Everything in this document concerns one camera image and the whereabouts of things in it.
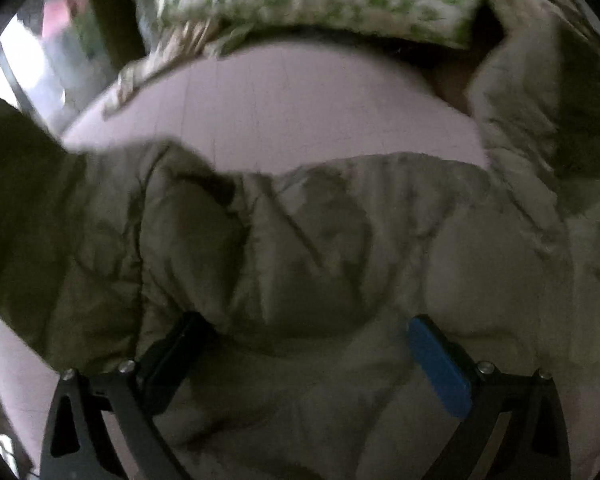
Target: black bracket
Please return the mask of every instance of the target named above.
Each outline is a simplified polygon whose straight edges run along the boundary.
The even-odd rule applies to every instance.
[[[145,478],[190,480],[151,417],[171,402],[209,333],[200,314],[187,313],[138,363],[94,378],[65,371],[46,423],[40,478],[127,480],[102,418],[111,412]]]
[[[500,414],[506,412],[509,424],[486,478],[571,478],[567,429],[549,373],[537,370],[531,377],[517,376],[501,373],[490,362],[476,364],[428,316],[411,319],[408,335],[412,355],[447,411],[464,419],[424,480],[469,478]]]

